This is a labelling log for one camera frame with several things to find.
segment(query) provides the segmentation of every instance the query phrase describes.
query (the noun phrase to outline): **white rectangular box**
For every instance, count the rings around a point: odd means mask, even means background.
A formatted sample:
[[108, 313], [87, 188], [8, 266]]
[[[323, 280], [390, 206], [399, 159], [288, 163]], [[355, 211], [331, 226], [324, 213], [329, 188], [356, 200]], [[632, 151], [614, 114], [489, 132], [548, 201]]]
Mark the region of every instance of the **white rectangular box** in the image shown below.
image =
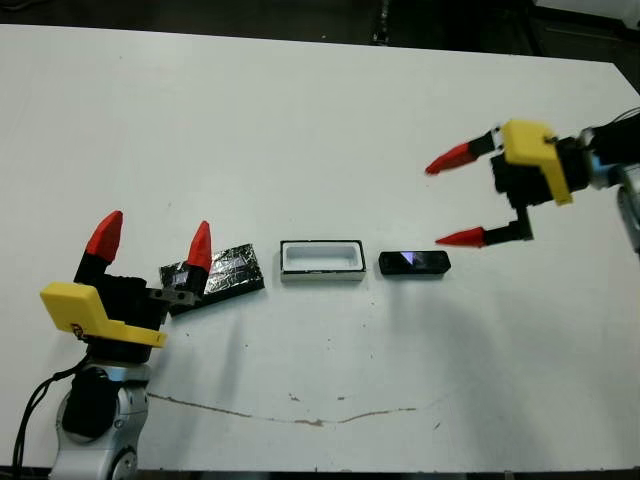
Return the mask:
[[360, 240], [283, 240], [280, 277], [286, 280], [362, 280]]

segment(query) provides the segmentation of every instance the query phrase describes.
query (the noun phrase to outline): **yellow bracket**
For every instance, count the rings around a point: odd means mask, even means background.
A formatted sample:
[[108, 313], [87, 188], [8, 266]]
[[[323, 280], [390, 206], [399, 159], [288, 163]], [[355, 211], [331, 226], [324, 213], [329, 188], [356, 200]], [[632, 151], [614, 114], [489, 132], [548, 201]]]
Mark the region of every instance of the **yellow bracket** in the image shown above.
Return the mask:
[[510, 120], [502, 127], [502, 135], [507, 163], [539, 167], [556, 203], [564, 205], [573, 201], [556, 147], [551, 141], [555, 137], [551, 128], [544, 123]]
[[110, 320], [95, 287], [53, 282], [40, 297], [56, 327], [77, 336], [102, 337], [122, 342], [164, 347], [167, 334]]

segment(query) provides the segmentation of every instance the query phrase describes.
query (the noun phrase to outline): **dark background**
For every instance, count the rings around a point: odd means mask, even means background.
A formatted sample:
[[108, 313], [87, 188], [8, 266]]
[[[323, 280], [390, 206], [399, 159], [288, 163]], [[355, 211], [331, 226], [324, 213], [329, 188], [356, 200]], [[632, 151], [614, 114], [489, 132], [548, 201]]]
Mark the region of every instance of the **dark background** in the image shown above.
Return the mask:
[[[640, 32], [625, 29], [622, 22], [611, 19], [535, 7], [530, 0], [0, 0], [0, 23], [597, 60], [615, 63], [640, 91]], [[0, 468], [0, 479], [8, 478], [5, 472], [7, 470]], [[28, 470], [26, 478], [46, 478], [46, 474], [43, 469]], [[271, 475], [275, 479], [299, 477]], [[313, 478], [320, 477], [329, 475], [313, 475]], [[368, 477], [370, 475], [340, 475], [342, 480]], [[143, 472], [140, 478], [204, 480], [256, 476]], [[379, 475], [378, 478], [432, 479], [434, 476]], [[504, 473], [469, 475], [469, 480], [504, 478]], [[629, 470], [516, 474], [507, 478], [631, 480], [640, 479], [640, 475], [638, 470]]]

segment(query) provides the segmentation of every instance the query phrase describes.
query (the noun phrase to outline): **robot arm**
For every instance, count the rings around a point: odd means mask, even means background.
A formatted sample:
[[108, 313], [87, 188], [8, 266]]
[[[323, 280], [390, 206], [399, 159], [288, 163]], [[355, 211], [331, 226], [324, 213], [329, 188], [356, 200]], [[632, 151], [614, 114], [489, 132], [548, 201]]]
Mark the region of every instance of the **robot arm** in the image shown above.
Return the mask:
[[[138, 437], [147, 418], [146, 362], [152, 348], [164, 346], [166, 334], [159, 330], [169, 307], [193, 305], [209, 276], [207, 222], [191, 243], [179, 289], [148, 288], [142, 278], [106, 274], [121, 227], [122, 212], [112, 212], [89, 240], [74, 283], [55, 282], [40, 294], [56, 327], [88, 344], [87, 360], [75, 370], [71, 391], [58, 410], [52, 479], [134, 478]], [[14, 465], [14, 471], [20, 467]]]
[[640, 108], [613, 122], [558, 139], [542, 123], [510, 120], [485, 135], [453, 148], [433, 161], [428, 175], [457, 168], [492, 154], [498, 193], [507, 195], [516, 220], [504, 227], [476, 227], [436, 241], [442, 245], [484, 247], [513, 240], [532, 240], [527, 207], [554, 200], [573, 201], [572, 192], [588, 185], [620, 185], [618, 206], [629, 238], [640, 254]]

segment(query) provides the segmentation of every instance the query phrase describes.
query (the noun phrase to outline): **red cone tip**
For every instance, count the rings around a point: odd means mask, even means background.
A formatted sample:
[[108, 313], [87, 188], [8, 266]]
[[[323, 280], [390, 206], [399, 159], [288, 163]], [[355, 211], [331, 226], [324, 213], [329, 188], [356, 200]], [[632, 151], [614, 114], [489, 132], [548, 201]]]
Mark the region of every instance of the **red cone tip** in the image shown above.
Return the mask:
[[211, 231], [208, 222], [203, 221], [198, 227], [198, 231], [191, 241], [187, 263], [195, 267], [202, 267], [207, 272], [211, 270]]
[[484, 247], [485, 230], [482, 227], [472, 228], [470, 230], [463, 230], [447, 237], [443, 237], [436, 240], [439, 245], [452, 245], [455, 247]]
[[85, 252], [111, 263], [116, 258], [122, 230], [122, 212], [114, 210], [100, 222], [91, 235]]
[[474, 162], [476, 159], [477, 157], [469, 150], [469, 144], [463, 143], [436, 158], [431, 165], [425, 169], [425, 172], [427, 175], [437, 175], [443, 170], [461, 167], [467, 163]]

